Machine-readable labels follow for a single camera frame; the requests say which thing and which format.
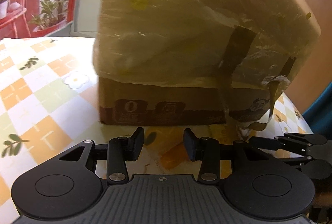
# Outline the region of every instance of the tablecloth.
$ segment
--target tablecloth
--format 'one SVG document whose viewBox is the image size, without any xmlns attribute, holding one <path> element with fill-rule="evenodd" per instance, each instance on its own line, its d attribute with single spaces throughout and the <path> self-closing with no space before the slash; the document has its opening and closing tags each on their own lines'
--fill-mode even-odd
<svg viewBox="0 0 332 224">
<path fill-rule="evenodd" d="M 114 137 L 130 136 L 136 129 L 99 122 L 93 42 L 92 38 L 74 37 L 0 41 L 0 224 L 18 217 L 10 197 L 18 176 L 83 140 L 106 143 Z M 197 176 L 200 163 L 188 160 L 182 143 L 185 127 L 144 127 L 145 144 L 139 159 L 127 162 L 129 175 Z M 233 141 L 223 125 L 191 129 L 198 137 L 213 137 L 224 144 Z M 267 128 L 250 135 L 273 138 L 287 131 L 312 133 L 293 103 L 282 94 Z M 293 156 L 283 150 L 274 155 Z M 221 176 L 227 177 L 230 162 L 221 164 Z M 98 161 L 96 174 L 106 177 L 106 161 Z"/>
</svg>

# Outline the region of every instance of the cartoon face logo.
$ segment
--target cartoon face logo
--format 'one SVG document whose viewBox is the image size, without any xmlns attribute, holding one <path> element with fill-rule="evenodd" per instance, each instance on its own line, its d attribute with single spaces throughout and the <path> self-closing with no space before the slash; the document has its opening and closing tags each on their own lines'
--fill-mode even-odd
<svg viewBox="0 0 332 224">
<path fill-rule="evenodd" d="M 263 109 L 265 104 L 268 102 L 269 100 L 266 99 L 255 99 L 249 109 L 253 112 L 258 111 L 260 109 Z"/>
</svg>

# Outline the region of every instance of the white flower pot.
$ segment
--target white flower pot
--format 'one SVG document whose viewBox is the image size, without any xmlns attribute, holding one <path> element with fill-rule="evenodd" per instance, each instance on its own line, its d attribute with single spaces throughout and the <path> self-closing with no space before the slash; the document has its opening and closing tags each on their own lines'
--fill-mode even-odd
<svg viewBox="0 0 332 224">
<path fill-rule="evenodd" d="M 0 3 L 0 19 L 6 17 L 8 8 L 8 1 Z"/>
</svg>

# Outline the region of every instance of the robotic claw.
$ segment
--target robotic claw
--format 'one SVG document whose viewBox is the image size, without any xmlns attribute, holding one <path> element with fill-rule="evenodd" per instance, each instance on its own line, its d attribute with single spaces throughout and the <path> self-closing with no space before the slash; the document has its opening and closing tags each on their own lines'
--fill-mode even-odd
<svg viewBox="0 0 332 224">
<path fill-rule="evenodd" d="M 184 131 L 192 174 L 134 174 L 125 161 L 136 161 L 144 129 L 108 144 L 86 140 L 16 179 L 12 199 L 23 223 L 241 223 L 305 224 L 315 196 L 315 180 L 331 176 L 331 141 L 320 135 L 285 133 L 249 143 L 219 144 Z M 285 149 L 303 157 L 276 159 L 258 149 Z M 94 172 L 107 160 L 107 179 Z M 231 161 L 233 173 L 220 179 L 220 160 Z"/>
</svg>

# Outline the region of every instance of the blue curtain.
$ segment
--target blue curtain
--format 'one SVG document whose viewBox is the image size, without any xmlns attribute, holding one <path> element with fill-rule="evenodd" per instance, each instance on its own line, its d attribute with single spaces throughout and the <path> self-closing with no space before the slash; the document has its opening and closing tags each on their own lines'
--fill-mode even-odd
<svg viewBox="0 0 332 224">
<path fill-rule="evenodd" d="M 313 133 L 332 140 L 332 82 L 318 99 L 303 113 Z"/>
</svg>

